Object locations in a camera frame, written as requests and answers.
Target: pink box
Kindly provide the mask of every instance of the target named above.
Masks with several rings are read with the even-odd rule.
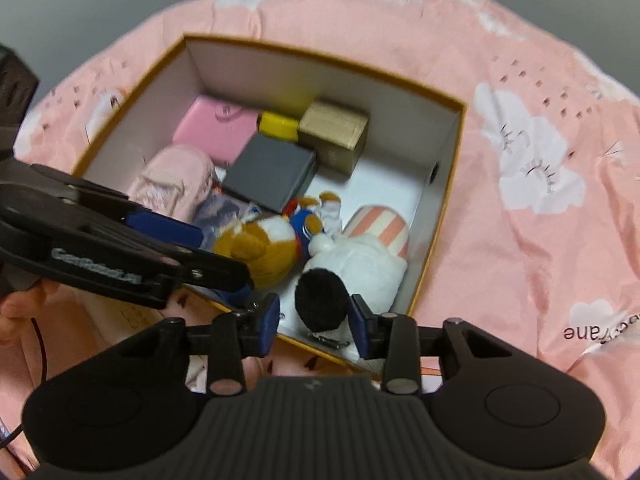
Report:
[[[258,114],[258,110],[200,95],[178,124],[174,143],[195,146],[217,166],[229,166],[257,131]]]

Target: blue fabric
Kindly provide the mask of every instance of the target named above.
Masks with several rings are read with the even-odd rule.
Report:
[[[160,242],[192,249],[199,249],[204,237],[197,227],[148,210],[129,215],[125,224]]]
[[[358,354],[360,354],[360,357],[362,357],[363,359],[367,359],[371,354],[369,335],[367,334],[367,327],[365,325],[364,316],[362,315],[360,309],[354,303],[353,299],[349,304],[347,318],[349,319],[351,336],[353,337],[353,342],[356,343]]]
[[[251,298],[252,292],[253,289],[249,285],[245,285],[237,292],[225,292],[224,290],[215,291],[217,297],[220,298],[220,303],[235,308],[243,308],[247,301],[249,301],[249,298]]]
[[[206,251],[212,251],[223,228],[247,213],[259,212],[260,208],[257,206],[249,206],[230,196],[212,192],[200,205],[191,223],[200,228],[204,235],[201,247]]]
[[[309,259],[309,242],[311,241],[311,236],[305,229],[305,220],[309,215],[313,214],[314,212],[309,209],[301,209],[289,219],[291,227],[293,227],[293,230],[296,232],[296,238],[300,245],[303,260]]]
[[[265,356],[271,351],[271,345],[276,338],[278,325],[280,323],[280,297],[276,299],[267,309],[260,320],[260,355]]]

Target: black cable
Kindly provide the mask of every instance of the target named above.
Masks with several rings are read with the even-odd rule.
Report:
[[[42,339],[42,332],[40,331],[40,327],[33,317],[31,318],[31,324],[33,325],[33,329],[36,332],[38,344],[40,345],[40,355],[42,356],[42,374],[40,376],[40,384],[42,384],[47,380],[47,351],[44,348],[44,340]],[[0,450],[11,444],[21,433],[22,425],[20,424],[17,428],[15,428],[15,430],[9,433],[6,438],[0,440]]]

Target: brown plush toy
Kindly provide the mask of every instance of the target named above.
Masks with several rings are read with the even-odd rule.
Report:
[[[245,263],[258,289],[280,283],[298,260],[296,233],[282,216],[256,218],[229,229],[213,251]]]

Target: yellow block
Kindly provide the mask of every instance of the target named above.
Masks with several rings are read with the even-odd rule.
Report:
[[[261,133],[289,142],[298,142],[298,121],[290,117],[264,112],[258,129]]]

